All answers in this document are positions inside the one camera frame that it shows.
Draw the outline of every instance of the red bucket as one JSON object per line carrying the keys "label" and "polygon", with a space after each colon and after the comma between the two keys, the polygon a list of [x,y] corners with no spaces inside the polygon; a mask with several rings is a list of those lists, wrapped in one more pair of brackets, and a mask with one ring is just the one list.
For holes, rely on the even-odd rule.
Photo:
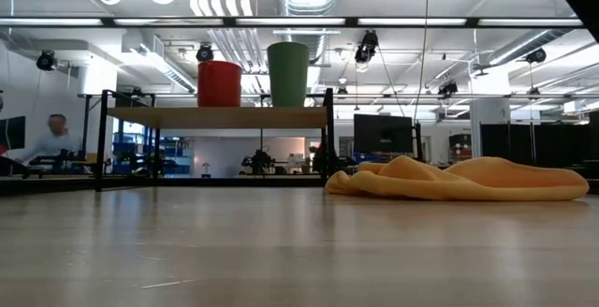
{"label": "red bucket", "polygon": [[197,66],[197,105],[199,107],[239,107],[241,67],[220,61]]}

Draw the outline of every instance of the ceiling light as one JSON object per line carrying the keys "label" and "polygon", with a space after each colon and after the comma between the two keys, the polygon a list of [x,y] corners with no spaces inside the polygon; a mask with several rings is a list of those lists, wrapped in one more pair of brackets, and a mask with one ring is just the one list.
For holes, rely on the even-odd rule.
{"label": "ceiling light", "polygon": [[368,70],[368,63],[356,63],[357,73],[365,73]]}
{"label": "ceiling light", "polygon": [[0,26],[101,26],[96,18],[0,18]]}
{"label": "ceiling light", "polygon": [[114,23],[121,26],[221,26],[223,20],[219,18],[119,18]]}
{"label": "ceiling light", "polygon": [[534,26],[582,26],[583,23],[580,19],[576,18],[547,18],[547,19],[481,19],[478,22],[479,26],[521,26],[521,27],[534,27]]}
{"label": "ceiling light", "polygon": [[465,18],[359,18],[358,25],[372,26],[463,26]]}
{"label": "ceiling light", "polygon": [[344,25],[345,18],[321,17],[289,17],[289,18],[239,18],[237,25],[283,25],[283,26],[311,26],[311,25]]}
{"label": "ceiling light", "polygon": [[273,30],[276,36],[337,36],[341,31],[337,30]]}

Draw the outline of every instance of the white shirt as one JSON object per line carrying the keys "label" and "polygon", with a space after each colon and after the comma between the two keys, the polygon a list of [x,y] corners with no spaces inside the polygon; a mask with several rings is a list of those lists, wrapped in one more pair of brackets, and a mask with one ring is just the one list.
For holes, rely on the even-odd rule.
{"label": "white shirt", "polygon": [[45,134],[37,140],[34,149],[23,156],[22,161],[28,161],[36,156],[56,156],[63,149],[78,154],[81,150],[81,139],[68,132],[62,136],[55,136],[53,133]]}

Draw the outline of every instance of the security camera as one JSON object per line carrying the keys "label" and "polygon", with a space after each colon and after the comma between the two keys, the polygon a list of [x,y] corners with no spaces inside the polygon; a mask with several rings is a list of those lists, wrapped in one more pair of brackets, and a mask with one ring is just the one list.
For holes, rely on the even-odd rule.
{"label": "security camera", "polygon": [[196,53],[196,59],[201,63],[214,59],[211,43],[202,43],[199,45],[199,50]]}
{"label": "security camera", "polygon": [[378,47],[378,36],[376,31],[367,30],[364,34],[364,38],[359,43],[358,50],[354,59],[358,64],[367,64],[376,54],[376,48]]}
{"label": "security camera", "polygon": [[529,64],[543,63],[546,59],[547,59],[547,53],[543,49],[538,49],[536,51],[533,51],[524,58],[524,60],[526,60],[526,62]]}
{"label": "security camera", "polygon": [[41,55],[37,58],[36,66],[37,68],[46,72],[52,72],[56,70],[56,67],[58,66],[58,60],[56,60],[54,57],[54,51],[42,51]]}

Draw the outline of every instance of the yellow cloth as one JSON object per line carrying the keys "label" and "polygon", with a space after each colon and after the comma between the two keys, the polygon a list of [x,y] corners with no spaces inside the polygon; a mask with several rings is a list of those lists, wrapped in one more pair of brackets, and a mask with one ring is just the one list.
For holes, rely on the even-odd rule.
{"label": "yellow cloth", "polygon": [[330,194],[431,200],[572,200],[589,184],[572,170],[535,168],[498,157],[479,157],[440,170],[402,156],[387,164],[362,163],[327,182]]}

